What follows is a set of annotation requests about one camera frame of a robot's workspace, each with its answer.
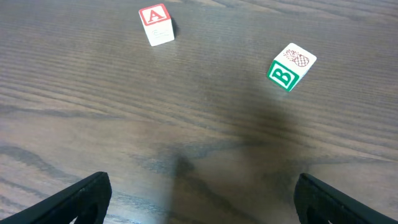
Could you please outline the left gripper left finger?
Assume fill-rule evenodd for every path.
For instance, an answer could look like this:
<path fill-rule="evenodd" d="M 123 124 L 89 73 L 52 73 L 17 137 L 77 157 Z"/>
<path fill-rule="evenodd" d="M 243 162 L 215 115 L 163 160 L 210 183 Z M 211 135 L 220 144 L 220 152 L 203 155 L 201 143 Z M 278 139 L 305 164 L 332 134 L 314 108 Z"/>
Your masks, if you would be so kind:
<path fill-rule="evenodd" d="M 1 224 L 102 224 L 112 188 L 106 172 L 96 172 L 49 198 L 1 220 Z"/>

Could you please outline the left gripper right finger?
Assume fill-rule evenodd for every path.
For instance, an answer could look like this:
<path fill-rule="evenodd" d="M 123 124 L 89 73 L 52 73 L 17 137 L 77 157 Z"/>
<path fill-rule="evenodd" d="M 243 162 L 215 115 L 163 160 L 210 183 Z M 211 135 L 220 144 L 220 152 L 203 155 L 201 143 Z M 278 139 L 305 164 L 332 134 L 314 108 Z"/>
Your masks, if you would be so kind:
<path fill-rule="evenodd" d="M 301 224 L 397 224 L 307 173 L 299 175 L 294 205 Z"/>

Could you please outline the red letter A block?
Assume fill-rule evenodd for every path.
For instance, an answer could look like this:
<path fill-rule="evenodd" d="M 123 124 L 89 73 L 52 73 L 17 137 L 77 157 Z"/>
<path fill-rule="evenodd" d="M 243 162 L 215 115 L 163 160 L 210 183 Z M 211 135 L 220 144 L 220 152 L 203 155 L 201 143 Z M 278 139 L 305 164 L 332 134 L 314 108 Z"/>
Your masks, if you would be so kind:
<path fill-rule="evenodd" d="M 175 40 L 171 16 L 163 3 L 142 8 L 139 15 L 151 46 Z"/>

